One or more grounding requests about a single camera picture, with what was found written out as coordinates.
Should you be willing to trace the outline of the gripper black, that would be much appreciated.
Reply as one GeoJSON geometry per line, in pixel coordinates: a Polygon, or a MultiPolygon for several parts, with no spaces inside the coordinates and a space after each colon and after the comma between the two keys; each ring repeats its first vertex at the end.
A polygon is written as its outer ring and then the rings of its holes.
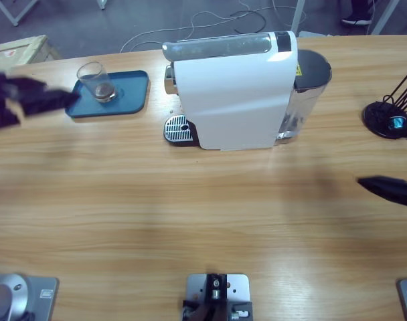
{"type": "Polygon", "coordinates": [[[16,92],[31,92],[21,98],[21,107],[26,116],[69,108],[80,98],[76,92],[45,90],[45,82],[28,78],[8,78],[0,72],[0,129],[20,124],[18,117],[7,107],[6,99],[15,97],[16,92]]]}

